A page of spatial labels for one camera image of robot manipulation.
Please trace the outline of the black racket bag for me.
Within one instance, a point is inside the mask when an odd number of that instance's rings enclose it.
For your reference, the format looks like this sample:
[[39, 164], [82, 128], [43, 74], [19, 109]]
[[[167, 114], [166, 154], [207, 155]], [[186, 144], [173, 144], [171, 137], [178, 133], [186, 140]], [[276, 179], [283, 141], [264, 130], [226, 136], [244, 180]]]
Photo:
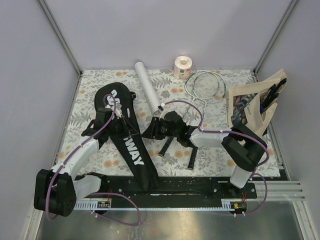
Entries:
[[139, 124], [134, 110], [136, 94], [130, 91], [123, 83], [113, 82], [100, 88], [94, 98], [96, 110], [105, 106], [121, 104], [122, 114], [130, 128], [130, 136], [111, 136], [111, 123], [106, 127], [109, 137], [116, 146], [128, 167], [133, 173], [135, 180], [145, 192], [152, 190], [158, 185], [158, 172], [143, 143]]

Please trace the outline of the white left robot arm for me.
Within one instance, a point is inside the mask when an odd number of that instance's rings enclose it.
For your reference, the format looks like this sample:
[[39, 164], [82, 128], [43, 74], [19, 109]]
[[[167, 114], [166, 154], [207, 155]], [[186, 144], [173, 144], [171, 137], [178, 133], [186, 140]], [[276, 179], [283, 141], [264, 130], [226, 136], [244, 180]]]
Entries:
[[95, 119], [82, 133], [78, 145], [62, 162], [37, 173], [34, 208], [44, 211], [47, 219], [52, 221], [57, 216], [69, 216], [78, 200], [90, 195], [106, 196], [109, 191], [106, 175], [78, 173], [110, 136], [129, 135], [125, 119], [119, 107], [100, 107]]

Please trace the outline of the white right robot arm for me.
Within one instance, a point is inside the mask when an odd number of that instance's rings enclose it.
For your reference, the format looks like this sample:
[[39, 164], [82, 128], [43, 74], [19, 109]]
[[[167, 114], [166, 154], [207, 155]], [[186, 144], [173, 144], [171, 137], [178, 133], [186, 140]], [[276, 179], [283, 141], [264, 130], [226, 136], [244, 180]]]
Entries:
[[235, 163], [227, 186], [233, 198], [245, 193], [247, 181], [267, 151], [267, 144], [242, 123], [231, 129], [200, 130], [198, 126], [187, 125], [175, 111], [167, 112], [164, 117], [153, 117], [142, 137], [153, 140], [172, 137], [186, 148], [225, 149]]

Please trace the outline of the white shuttlecock tube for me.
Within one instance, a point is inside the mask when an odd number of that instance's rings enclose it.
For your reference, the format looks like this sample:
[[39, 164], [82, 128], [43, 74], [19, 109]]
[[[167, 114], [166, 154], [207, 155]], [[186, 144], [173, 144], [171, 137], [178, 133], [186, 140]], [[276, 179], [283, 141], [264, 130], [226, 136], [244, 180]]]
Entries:
[[161, 105], [155, 88], [151, 84], [150, 77], [143, 62], [139, 61], [134, 65], [135, 72], [137, 74], [140, 86], [146, 98], [148, 107], [153, 116], [160, 116], [161, 110], [158, 106]]

